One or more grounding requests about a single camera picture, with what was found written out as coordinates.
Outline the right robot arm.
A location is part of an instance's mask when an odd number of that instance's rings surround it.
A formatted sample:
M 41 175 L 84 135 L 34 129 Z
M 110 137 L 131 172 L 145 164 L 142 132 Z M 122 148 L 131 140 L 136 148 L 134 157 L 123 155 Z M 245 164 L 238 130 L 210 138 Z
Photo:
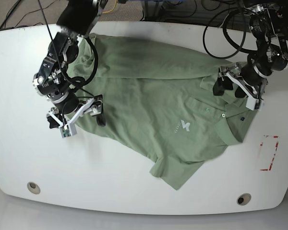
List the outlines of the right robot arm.
M 50 128 L 66 124 L 65 115 L 84 106 L 75 93 L 90 83 L 97 71 L 98 54 L 89 33 L 97 23 L 106 0 L 70 0 L 57 20 L 61 27 L 55 37 L 51 37 L 48 52 L 41 67 L 33 77 L 33 86 L 37 93 L 47 97 L 54 107 L 47 115 Z M 83 77 L 69 77 L 68 65 L 73 63 L 78 54 L 78 37 L 84 38 L 92 49 L 95 63 L 93 71 L 86 80 Z

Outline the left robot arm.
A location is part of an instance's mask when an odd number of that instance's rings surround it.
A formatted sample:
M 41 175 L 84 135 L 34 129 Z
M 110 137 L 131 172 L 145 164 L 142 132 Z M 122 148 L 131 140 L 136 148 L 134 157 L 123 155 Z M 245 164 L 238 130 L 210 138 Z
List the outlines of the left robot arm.
M 237 14 L 242 15 L 243 37 L 236 44 L 227 32 L 228 23 Z M 282 71 L 288 66 L 288 0 L 238 0 L 222 23 L 227 42 L 239 52 L 247 54 L 247 64 L 237 73 L 221 67 L 213 86 L 213 94 L 222 96 L 232 91 L 235 97 L 259 101 L 273 71 Z

